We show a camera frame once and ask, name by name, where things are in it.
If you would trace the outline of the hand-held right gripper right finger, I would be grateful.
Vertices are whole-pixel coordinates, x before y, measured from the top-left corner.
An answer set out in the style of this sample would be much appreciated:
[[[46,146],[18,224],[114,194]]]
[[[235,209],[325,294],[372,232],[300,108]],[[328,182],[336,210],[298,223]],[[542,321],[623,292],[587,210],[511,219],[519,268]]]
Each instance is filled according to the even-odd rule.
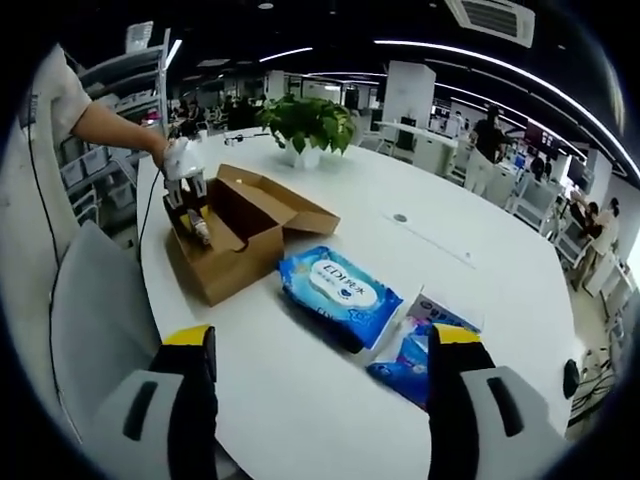
[[[435,323],[428,368],[431,479],[540,479],[568,449],[544,397],[472,331]]]

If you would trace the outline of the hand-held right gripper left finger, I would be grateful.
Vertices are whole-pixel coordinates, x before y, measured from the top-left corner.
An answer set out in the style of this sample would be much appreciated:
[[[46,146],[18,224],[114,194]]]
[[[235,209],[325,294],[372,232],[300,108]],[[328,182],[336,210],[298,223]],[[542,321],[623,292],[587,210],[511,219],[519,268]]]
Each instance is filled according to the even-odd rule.
[[[84,446],[108,479],[216,479],[216,331],[168,337],[100,404]]]

